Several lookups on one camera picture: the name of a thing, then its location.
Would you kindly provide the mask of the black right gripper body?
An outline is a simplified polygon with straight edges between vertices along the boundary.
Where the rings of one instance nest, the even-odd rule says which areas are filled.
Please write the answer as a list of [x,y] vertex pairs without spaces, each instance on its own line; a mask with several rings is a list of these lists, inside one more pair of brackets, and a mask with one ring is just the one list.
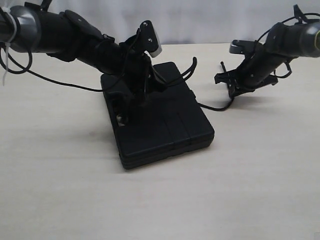
[[284,62],[284,55],[270,53],[261,47],[237,67],[236,80],[242,87],[260,88],[266,78]]

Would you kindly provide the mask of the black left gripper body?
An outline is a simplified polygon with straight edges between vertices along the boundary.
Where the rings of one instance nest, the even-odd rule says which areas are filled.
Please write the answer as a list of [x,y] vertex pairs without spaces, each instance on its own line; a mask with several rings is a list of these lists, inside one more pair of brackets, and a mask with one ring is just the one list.
[[135,34],[120,42],[118,51],[120,67],[117,91],[136,100],[146,100],[151,59],[146,54],[144,38],[140,34]]

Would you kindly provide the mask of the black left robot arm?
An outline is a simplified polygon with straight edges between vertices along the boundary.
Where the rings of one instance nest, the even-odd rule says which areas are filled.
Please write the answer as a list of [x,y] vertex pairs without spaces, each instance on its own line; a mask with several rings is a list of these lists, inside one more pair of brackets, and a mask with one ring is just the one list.
[[123,104],[125,110],[145,103],[149,94],[163,92],[168,83],[155,70],[151,59],[161,52],[157,32],[150,20],[143,21],[136,33],[126,41],[116,43],[112,36],[102,33],[82,16],[72,10],[60,13],[49,11],[50,1],[41,4],[1,7],[0,48],[28,55],[26,66],[19,70],[9,67],[12,56],[8,54],[0,64],[7,73],[21,75],[29,72],[33,54],[46,54],[63,62],[81,61],[110,77],[113,83],[102,85],[101,92],[114,90],[124,84],[133,98]]

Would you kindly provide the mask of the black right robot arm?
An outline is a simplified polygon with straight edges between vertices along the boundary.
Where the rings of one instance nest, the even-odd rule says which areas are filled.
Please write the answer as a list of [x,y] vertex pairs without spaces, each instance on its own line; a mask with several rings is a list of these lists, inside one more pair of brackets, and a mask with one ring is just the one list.
[[276,23],[267,34],[265,43],[249,40],[233,40],[229,52],[244,55],[240,65],[214,77],[216,84],[225,83],[232,99],[245,93],[254,92],[268,85],[276,85],[279,76],[275,70],[285,64],[292,72],[290,62],[299,57],[320,56],[320,23],[286,25]]

